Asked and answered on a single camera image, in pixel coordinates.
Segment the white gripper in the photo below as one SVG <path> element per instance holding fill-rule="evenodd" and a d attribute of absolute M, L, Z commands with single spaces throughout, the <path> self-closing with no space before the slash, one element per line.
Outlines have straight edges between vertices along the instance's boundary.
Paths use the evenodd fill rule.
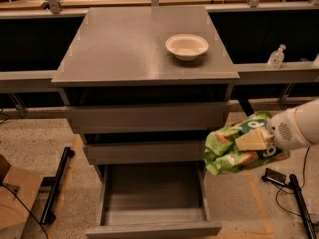
<path fill-rule="evenodd" d="M 311 145 L 311 120 L 307 113 L 299 108 L 278 113 L 265 128 L 257 128 L 237 138 L 235 144 L 239 151 L 266 150 L 272 140 L 274 145 L 283 150 L 295 150 Z"/>

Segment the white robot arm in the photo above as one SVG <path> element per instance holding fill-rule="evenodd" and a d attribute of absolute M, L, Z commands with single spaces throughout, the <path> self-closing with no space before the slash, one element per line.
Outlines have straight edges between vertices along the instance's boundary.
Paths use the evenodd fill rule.
<path fill-rule="evenodd" d="M 319 100 L 313 100 L 273 116 L 267 126 L 254 128 L 237 138 L 240 151 L 266 150 L 275 146 L 295 150 L 319 144 Z"/>

